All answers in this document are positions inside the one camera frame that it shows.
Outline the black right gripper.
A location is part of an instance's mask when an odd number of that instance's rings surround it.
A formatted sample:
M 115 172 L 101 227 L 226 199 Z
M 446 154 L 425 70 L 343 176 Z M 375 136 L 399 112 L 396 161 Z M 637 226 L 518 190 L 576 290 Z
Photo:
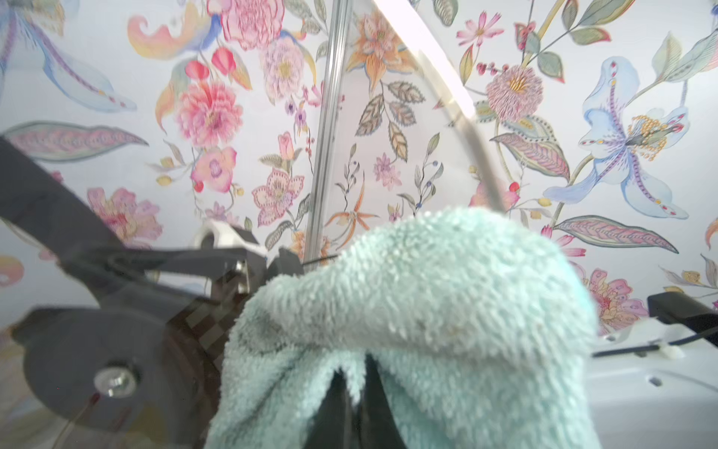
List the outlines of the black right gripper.
M 214 282 L 211 297 L 217 311 L 201 307 L 202 318 L 190 318 L 193 326 L 213 323 L 207 333 L 219 352 L 219 405 L 204 447 L 303 448 L 337 372 L 336 354 L 290 342 L 237 274 Z

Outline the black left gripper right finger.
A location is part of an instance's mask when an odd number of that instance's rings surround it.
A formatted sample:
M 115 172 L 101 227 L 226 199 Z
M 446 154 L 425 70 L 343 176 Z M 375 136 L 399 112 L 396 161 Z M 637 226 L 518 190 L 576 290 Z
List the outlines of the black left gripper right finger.
M 366 383 L 358 406 L 358 447 L 363 449 L 406 449 L 388 398 L 377 362 L 366 357 Z

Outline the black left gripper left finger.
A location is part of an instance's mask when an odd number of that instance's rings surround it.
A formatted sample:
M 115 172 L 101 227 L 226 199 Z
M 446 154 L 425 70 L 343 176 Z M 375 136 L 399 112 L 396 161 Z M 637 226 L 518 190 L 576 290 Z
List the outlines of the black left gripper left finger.
M 345 376 L 336 372 L 309 428 L 304 449 L 359 447 L 355 406 Z

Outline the mint green terry cloth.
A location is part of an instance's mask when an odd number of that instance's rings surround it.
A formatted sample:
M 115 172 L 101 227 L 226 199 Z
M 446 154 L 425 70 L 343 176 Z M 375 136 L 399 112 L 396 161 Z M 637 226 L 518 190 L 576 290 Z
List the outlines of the mint green terry cloth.
M 590 293 L 549 239 L 482 208 L 404 220 L 246 303 L 206 445 L 303 447 L 336 379 L 379 424 L 375 363 L 403 447 L 596 448 L 597 334 Z

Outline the glass pot lid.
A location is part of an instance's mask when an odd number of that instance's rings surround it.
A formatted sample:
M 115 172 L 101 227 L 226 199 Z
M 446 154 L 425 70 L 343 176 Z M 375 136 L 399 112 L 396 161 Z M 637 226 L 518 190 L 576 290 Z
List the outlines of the glass pot lid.
M 229 274 L 250 299 L 281 274 L 299 275 L 297 256 L 269 259 L 245 249 L 153 250 L 119 230 L 139 226 L 126 206 L 109 217 L 77 200 L 38 165 L 65 156 L 94 156 L 133 142 L 116 127 L 28 123 L 1 138 L 2 168 L 28 182 L 9 192 L 1 213 L 58 252 L 60 267 L 95 296 L 95 308 L 38 307 L 11 337 L 24 350 L 24 378 L 42 405 L 81 430 L 108 436 L 129 430 L 145 411 L 159 415 L 143 435 L 173 445 L 201 445 L 219 400 L 218 350 L 208 330 L 193 326 L 201 307 L 220 302 L 211 286 Z

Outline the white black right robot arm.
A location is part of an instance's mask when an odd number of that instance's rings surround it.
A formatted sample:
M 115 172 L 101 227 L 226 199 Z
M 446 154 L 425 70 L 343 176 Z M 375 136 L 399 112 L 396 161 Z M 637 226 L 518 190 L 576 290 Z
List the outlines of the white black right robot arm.
M 716 321 L 662 295 L 596 339 L 559 254 L 286 254 L 261 279 L 230 305 L 210 448 L 717 445 Z

